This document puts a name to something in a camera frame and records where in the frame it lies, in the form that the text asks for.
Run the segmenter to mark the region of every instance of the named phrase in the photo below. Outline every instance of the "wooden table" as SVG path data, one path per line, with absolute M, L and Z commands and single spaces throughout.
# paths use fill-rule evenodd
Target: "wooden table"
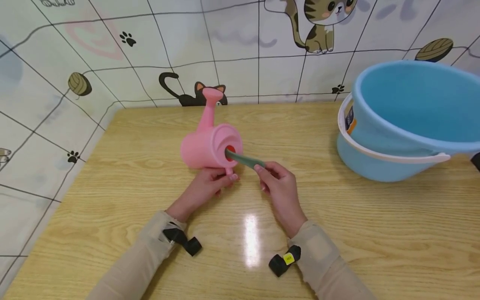
M 378 299 L 480 297 L 480 173 L 464 157 L 399 183 L 350 171 L 336 152 L 339 103 L 217 107 L 244 140 L 245 154 L 297 175 L 308 218 L 320 223 Z M 194 177 L 182 138 L 202 108 L 121 110 L 26 260 L 5 299 L 84 299 Z M 314 299 L 296 267 L 268 268 L 286 238 L 255 173 L 196 214 L 188 229 L 204 249 L 176 249 L 145 297 Z

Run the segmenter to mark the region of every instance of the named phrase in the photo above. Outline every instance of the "cartoon cat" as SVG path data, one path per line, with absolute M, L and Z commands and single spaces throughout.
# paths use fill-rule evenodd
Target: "cartoon cat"
M 8 149 L 5 149 L 5 148 L 0 148 L 0 164 L 1 163 L 6 163 L 7 161 L 9 161 L 9 158 L 8 156 L 11 154 L 12 152 Z
M 174 91 L 172 91 L 167 84 L 165 83 L 165 78 L 171 77 L 178 79 L 178 74 L 175 73 L 161 73 L 160 76 L 158 77 L 158 82 L 160 82 L 160 85 L 167 91 L 169 92 L 172 96 L 177 98 L 180 101 L 180 104 L 182 106 L 205 106 L 207 103 L 207 100 L 205 99 L 205 96 L 202 94 L 202 89 L 205 87 L 203 83 L 197 81 L 195 83 L 195 97 L 192 97 L 190 95 L 177 95 Z M 225 92 L 225 86 L 224 85 L 217 85 L 214 86 L 213 88 L 216 88 L 220 92 Z M 223 95 L 223 98 L 219 101 L 221 105 L 227 105 L 227 97 Z
M 65 6 L 65 5 L 75 5 L 75 0 L 40 0 L 43 5 L 50 6 Z
M 286 2 L 286 5 L 278 5 L 278 3 L 274 3 L 275 1 L 267 0 L 265 9 L 286 13 L 292 23 L 295 44 L 310 53 L 333 51 L 334 25 L 347 19 L 357 4 L 357 0 L 283 1 Z M 314 26 L 304 36 L 306 33 L 304 28 L 309 28 L 312 24 Z

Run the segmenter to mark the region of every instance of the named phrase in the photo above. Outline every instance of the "bucket label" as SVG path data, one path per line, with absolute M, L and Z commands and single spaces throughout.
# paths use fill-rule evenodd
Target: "bucket label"
M 348 111 L 348 114 L 345 116 L 345 129 L 347 130 L 348 135 L 352 134 L 352 131 L 356 125 L 357 125 L 357 120 L 353 115 L 353 106 L 352 106 L 350 107 L 350 111 Z

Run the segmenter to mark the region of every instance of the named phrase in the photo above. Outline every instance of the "blue bucket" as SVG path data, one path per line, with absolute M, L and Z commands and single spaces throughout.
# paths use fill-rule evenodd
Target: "blue bucket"
M 404 180 L 453 154 L 480 151 L 480 78 L 425 61 L 369 67 L 342 103 L 338 127 L 338 153 L 350 169 Z

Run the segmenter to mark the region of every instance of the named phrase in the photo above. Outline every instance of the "hand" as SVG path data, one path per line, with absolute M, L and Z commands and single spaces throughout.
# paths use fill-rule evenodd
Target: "hand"
M 297 181 L 286 168 L 274 161 L 265 163 L 266 169 L 255 165 L 260 187 L 272 199 L 275 218 L 289 238 L 293 238 L 307 221 L 297 193 Z
M 224 168 L 204 168 L 165 212 L 185 223 L 195 210 L 214 195 L 220 195 L 222 188 L 232 185 L 238 178 L 237 174 L 225 175 Z

